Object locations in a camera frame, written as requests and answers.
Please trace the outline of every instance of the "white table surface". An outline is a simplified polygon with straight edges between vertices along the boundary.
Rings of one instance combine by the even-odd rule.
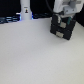
[[[84,84],[84,27],[76,23],[67,41],[50,22],[0,24],[0,84]]]

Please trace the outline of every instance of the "cable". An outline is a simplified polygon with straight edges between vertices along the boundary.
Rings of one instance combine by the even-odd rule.
[[[45,0],[45,1],[46,1],[46,5],[47,5],[49,11],[50,11],[52,14],[59,14],[59,13],[54,12],[54,11],[51,9],[51,7],[49,6],[49,3],[48,3],[47,0]]]

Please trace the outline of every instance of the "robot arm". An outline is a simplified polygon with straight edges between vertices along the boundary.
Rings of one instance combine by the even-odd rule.
[[[80,12],[82,7],[82,0],[55,0],[54,11],[56,13],[63,11],[64,15],[75,14]]]
[[[50,32],[70,40],[76,24],[73,17],[82,7],[82,0],[55,0]]]

